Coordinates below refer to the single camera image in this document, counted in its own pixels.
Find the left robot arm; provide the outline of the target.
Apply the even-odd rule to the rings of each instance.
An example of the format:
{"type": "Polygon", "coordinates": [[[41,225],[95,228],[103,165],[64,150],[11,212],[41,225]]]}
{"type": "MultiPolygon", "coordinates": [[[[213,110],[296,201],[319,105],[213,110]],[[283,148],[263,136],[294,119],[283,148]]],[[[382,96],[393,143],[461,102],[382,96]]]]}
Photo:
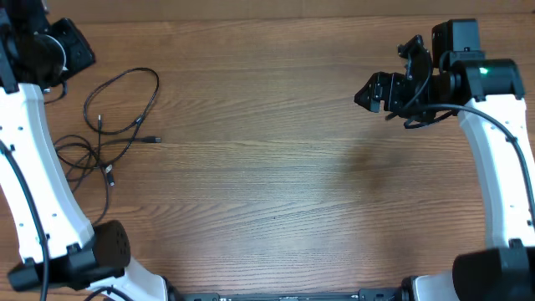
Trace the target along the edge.
{"type": "Polygon", "coordinates": [[[74,199],[45,112],[46,91],[95,61],[74,23],[43,1],[1,4],[1,188],[17,228],[18,292],[85,290],[111,300],[177,300],[170,282],[136,261],[122,224],[90,221],[74,199]]]}

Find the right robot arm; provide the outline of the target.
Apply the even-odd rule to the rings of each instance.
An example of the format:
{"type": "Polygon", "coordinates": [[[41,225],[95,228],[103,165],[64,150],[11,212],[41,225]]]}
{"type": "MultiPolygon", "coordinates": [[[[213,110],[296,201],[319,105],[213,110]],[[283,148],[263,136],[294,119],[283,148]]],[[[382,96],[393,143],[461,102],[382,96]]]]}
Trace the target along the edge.
{"type": "Polygon", "coordinates": [[[473,154],[485,207],[486,248],[450,271],[362,289],[361,300],[531,300],[534,297],[534,158],[525,89],[516,63],[488,59],[478,23],[451,19],[397,48],[404,73],[378,72],[357,105],[419,129],[456,117],[473,154]]]}

